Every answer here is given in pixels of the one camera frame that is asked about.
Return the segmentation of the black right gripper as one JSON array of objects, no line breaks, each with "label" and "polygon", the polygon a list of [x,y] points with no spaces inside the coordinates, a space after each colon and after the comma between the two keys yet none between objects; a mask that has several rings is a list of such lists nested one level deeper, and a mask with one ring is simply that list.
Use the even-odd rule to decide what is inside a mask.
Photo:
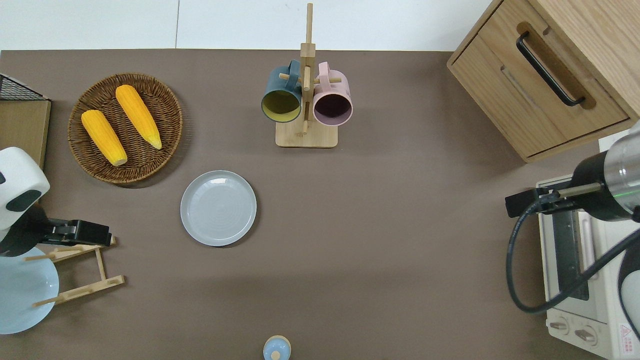
[{"label": "black right gripper", "polygon": [[[569,196],[574,207],[585,210],[595,219],[606,222],[639,221],[639,175],[631,166],[610,159],[608,152],[588,157],[574,169],[570,188],[599,184],[599,189],[589,193]],[[520,217],[533,205],[535,214],[550,211],[561,198],[551,187],[532,187],[507,196],[505,209],[509,218]]]}]

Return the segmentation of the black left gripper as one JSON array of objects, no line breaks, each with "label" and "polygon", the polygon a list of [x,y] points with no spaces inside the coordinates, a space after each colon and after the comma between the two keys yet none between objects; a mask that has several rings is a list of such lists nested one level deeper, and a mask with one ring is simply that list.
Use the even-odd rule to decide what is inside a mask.
[{"label": "black left gripper", "polygon": [[35,203],[18,218],[0,242],[0,255],[16,257],[27,253],[48,234],[48,244],[55,246],[109,247],[112,233],[106,225],[82,219],[55,219]]}]

